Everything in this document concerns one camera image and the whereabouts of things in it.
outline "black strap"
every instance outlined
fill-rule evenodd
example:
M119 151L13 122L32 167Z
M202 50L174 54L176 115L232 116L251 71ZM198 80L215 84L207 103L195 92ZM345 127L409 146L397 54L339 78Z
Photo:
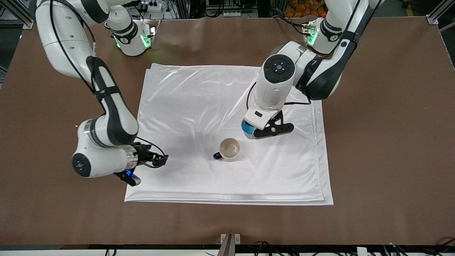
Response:
M114 93L120 93L120 89L117 86L107 87L99 92L95 92L93 95L95 95L98 101L101 101L104 97Z
M344 31L343 35L341 36L341 39L348 39L349 41L353 41L357 44L360 40L360 35L355 32Z

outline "table surface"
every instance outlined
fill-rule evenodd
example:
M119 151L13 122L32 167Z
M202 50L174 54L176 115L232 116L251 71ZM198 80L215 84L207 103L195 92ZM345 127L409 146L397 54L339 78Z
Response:
M133 113L153 62L260 66L276 46L302 43L280 20L165 20L154 49L128 57L102 25L93 31ZM76 125L103 111L80 79L50 66L35 27L0 92L1 244L214 244L221 233L249 244L434 244L455 234L454 81L437 26L373 18L323 101L334 206L124 203L115 175L72 170Z

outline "white robotic arm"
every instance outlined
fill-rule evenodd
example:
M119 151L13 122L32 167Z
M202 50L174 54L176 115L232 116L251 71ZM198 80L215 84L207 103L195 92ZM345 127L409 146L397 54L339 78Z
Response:
M134 186L140 183L132 173L137 165L157 168L166 163L168 156L148 151L151 145L134 143L136 118L109 68L96 57L95 43L92 49L82 27L83 23L91 26L107 21L125 54L141 54L150 47L150 26L133 21L119 5L128 2L131 0L38 0L31 3L35 5L31 9L35 10L38 32L51 65L66 76L82 78L105 110L105 114L79 126L73 169L88 178L115 173Z
M310 104L311 100L332 95L363 31L382 1L326 0L329 8L326 19L318 18L306 26L305 40L314 49L329 53L330 59L293 41L267 58L242 121L248 138L266 138L293 131L291 123L283 123L282 113L292 86L308 98L308 102L300 104Z

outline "mug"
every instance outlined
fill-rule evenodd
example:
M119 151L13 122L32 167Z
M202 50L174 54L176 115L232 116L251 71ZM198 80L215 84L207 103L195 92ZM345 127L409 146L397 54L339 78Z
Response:
M213 158L232 161L240 154L240 143L234 138L226 138L220 143L219 152Z

